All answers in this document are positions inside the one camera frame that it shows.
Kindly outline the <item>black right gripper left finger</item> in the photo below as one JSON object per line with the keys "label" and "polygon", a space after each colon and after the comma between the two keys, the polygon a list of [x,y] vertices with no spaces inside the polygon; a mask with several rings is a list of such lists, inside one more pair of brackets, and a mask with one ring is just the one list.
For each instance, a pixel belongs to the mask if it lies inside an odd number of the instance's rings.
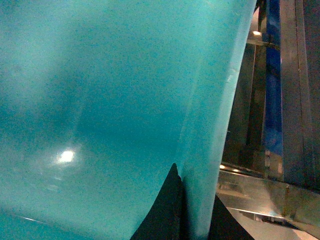
{"label": "black right gripper left finger", "polygon": [[173,163],[148,214],[131,236],[132,240],[179,240],[184,186]]}

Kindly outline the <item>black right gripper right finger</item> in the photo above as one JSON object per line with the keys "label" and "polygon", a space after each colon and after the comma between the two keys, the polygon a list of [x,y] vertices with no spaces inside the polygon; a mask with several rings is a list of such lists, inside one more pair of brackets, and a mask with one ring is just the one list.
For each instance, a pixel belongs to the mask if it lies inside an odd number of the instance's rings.
{"label": "black right gripper right finger", "polygon": [[238,223],[216,195],[212,210],[208,240],[254,240]]}

